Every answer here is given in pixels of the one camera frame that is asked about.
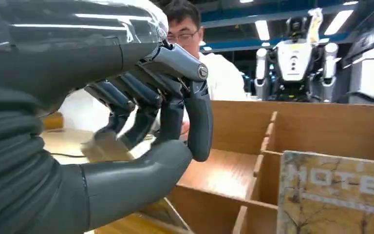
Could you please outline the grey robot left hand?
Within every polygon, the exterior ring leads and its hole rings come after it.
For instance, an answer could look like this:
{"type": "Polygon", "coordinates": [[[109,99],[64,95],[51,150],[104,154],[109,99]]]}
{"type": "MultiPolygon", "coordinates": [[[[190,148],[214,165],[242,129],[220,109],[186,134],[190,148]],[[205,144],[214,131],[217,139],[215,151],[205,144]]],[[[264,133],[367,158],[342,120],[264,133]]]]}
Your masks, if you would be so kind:
{"type": "Polygon", "coordinates": [[[165,197],[209,157],[207,67],[175,43],[148,0],[0,0],[0,234],[81,234],[165,197]],[[127,149],[161,114],[160,135],[131,161],[60,164],[41,118],[85,89],[111,110],[98,144],[127,149]]]}

